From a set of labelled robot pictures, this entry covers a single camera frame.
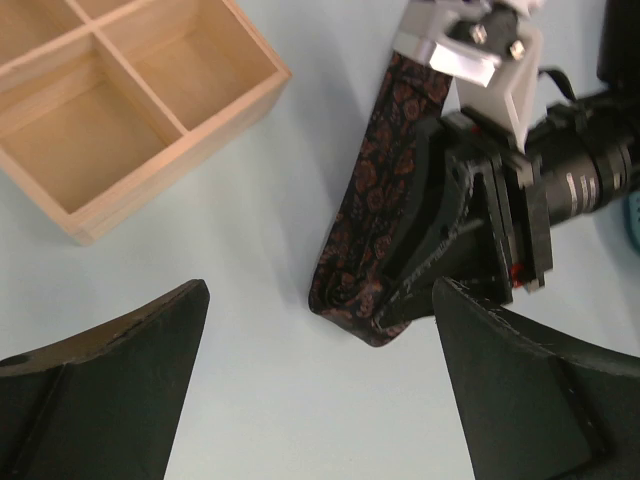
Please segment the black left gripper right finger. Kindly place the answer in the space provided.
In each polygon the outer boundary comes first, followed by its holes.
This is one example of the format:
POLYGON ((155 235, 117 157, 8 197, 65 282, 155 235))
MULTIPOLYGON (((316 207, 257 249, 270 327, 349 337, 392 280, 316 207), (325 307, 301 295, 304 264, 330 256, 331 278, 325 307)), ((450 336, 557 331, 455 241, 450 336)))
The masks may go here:
POLYGON ((442 278, 436 324, 477 479, 636 479, 639 360, 442 278))

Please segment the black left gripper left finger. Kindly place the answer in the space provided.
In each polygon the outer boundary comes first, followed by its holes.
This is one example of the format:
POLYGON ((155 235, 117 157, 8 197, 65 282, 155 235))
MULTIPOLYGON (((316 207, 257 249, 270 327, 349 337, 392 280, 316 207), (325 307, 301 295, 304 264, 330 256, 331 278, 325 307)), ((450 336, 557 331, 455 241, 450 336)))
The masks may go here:
POLYGON ((206 283, 190 280, 2 360, 2 478, 163 478, 208 305, 206 283))

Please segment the dark paisley tie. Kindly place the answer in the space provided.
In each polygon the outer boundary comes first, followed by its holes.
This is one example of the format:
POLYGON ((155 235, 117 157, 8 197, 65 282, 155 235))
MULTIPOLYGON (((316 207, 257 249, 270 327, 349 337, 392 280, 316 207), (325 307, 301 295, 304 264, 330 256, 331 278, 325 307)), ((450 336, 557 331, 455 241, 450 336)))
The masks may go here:
POLYGON ((450 76, 393 53, 351 179, 312 277, 310 310, 372 347, 409 321, 386 319, 392 282, 383 273, 416 176, 416 126, 441 114, 450 76))

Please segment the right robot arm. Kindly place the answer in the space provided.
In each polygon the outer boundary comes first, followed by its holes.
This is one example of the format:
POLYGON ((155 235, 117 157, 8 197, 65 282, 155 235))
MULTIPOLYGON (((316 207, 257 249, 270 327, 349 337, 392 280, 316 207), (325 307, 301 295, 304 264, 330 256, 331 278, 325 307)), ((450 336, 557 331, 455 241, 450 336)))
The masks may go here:
POLYGON ((390 285, 375 321, 388 328, 434 312, 451 277, 499 304, 543 287, 550 231, 639 187, 639 6, 611 1, 604 91, 577 97, 540 64, 535 1, 413 1, 396 52, 454 78, 460 107, 416 127, 416 172, 382 266, 390 285))

